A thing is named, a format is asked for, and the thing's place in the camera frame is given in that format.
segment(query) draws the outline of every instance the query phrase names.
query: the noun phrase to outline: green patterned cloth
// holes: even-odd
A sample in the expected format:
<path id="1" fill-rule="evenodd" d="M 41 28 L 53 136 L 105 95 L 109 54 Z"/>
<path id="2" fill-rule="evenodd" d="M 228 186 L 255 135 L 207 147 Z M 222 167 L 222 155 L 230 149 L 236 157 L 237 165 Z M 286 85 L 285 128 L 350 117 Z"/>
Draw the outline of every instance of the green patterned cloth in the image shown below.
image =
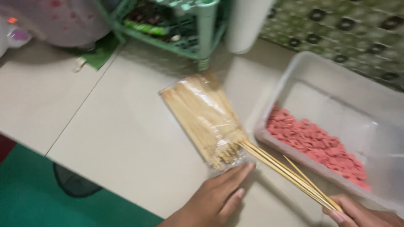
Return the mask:
<path id="1" fill-rule="evenodd" d="M 404 92 L 404 1 L 277 0 L 260 37 Z"/>

